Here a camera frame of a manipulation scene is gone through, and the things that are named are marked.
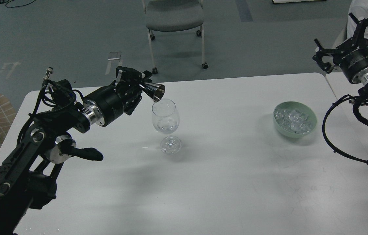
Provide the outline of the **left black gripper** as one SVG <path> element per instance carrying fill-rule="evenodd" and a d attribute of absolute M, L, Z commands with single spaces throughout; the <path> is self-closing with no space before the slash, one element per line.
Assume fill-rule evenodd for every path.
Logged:
<path fill-rule="evenodd" d="M 83 100 L 83 114 L 90 124 L 108 126 L 122 114 L 131 116 L 142 99 L 139 84 L 152 82 L 150 71 L 116 67 L 116 82 L 103 86 L 86 95 Z"/>

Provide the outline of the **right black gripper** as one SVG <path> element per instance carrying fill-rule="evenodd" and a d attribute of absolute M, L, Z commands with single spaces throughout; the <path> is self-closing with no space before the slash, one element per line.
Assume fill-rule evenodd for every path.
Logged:
<path fill-rule="evenodd" d="M 353 36 L 335 49 L 326 49 L 314 39 L 317 48 L 312 59 L 325 73 L 342 71 L 349 83 L 358 84 L 361 82 L 359 73 L 368 71 L 368 38 L 365 37 L 368 18 L 358 20 L 352 12 L 349 17 L 356 24 Z"/>

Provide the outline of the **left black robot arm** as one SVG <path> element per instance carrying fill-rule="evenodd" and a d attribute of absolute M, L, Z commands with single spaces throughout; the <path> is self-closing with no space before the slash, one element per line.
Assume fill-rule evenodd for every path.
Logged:
<path fill-rule="evenodd" d="M 94 148 L 79 149 L 68 133 L 105 127 L 131 115 L 147 94 L 159 102 L 165 86 L 153 83 L 150 71 L 118 66 L 116 79 L 84 96 L 66 79 L 52 81 L 47 69 L 36 104 L 19 132 L 16 148 L 0 166 L 0 235 L 13 235 L 28 209 L 40 210 L 56 198 L 57 177 L 71 157 L 102 161 Z"/>

